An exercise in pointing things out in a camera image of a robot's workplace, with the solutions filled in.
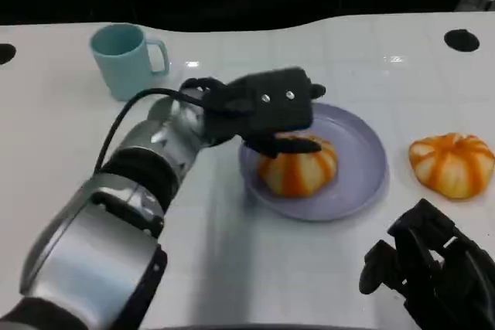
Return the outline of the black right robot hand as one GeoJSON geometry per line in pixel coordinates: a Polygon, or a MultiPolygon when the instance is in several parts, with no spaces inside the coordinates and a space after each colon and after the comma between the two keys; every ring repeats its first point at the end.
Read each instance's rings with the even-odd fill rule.
{"type": "Polygon", "coordinates": [[[494,327],[494,261],[448,216],[420,199],[387,232],[395,245],[379,240],[365,255],[362,294],[398,292],[422,329],[494,327]]]}

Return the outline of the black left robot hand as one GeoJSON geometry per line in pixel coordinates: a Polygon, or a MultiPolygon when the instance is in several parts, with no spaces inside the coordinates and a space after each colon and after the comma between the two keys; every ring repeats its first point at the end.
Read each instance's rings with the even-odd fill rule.
{"type": "Polygon", "coordinates": [[[304,71],[272,71],[238,78],[229,84],[212,77],[189,78],[180,91],[202,90],[204,136],[218,145],[238,135],[253,151],[269,158],[312,153],[312,140],[287,139],[282,134],[308,128],[312,102],[326,93],[304,71]]]}

